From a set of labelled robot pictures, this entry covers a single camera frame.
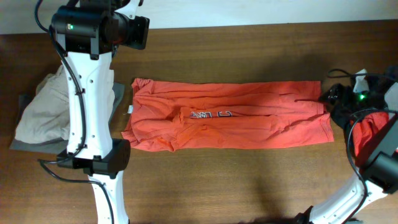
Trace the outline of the orange soccer t-shirt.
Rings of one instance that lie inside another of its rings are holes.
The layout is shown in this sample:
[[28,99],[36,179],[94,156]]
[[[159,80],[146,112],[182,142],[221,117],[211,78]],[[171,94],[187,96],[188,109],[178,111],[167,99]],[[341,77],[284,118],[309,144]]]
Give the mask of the orange soccer t-shirt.
[[122,133],[149,152],[283,149],[334,140],[318,81],[179,83],[138,78]]

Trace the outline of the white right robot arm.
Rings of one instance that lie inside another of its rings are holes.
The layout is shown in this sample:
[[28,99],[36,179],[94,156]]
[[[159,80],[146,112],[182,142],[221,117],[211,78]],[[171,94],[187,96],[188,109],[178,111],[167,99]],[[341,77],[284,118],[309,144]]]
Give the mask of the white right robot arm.
[[319,98],[345,122],[346,153],[354,174],[302,223],[350,223],[370,203],[397,192],[397,84],[386,91],[334,85]]

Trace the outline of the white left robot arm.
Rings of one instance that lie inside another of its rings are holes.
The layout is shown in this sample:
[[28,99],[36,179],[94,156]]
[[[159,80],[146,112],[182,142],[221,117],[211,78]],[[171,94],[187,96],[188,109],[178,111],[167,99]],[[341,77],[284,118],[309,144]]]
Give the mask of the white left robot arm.
[[49,34],[68,81],[70,135],[55,164],[81,169],[93,188],[99,223],[128,223],[123,173],[131,153],[127,140],[109,130],[114,72],[120,45],[142,50],[149,19],[138,16],[141,0],[69,1],[53,15]]

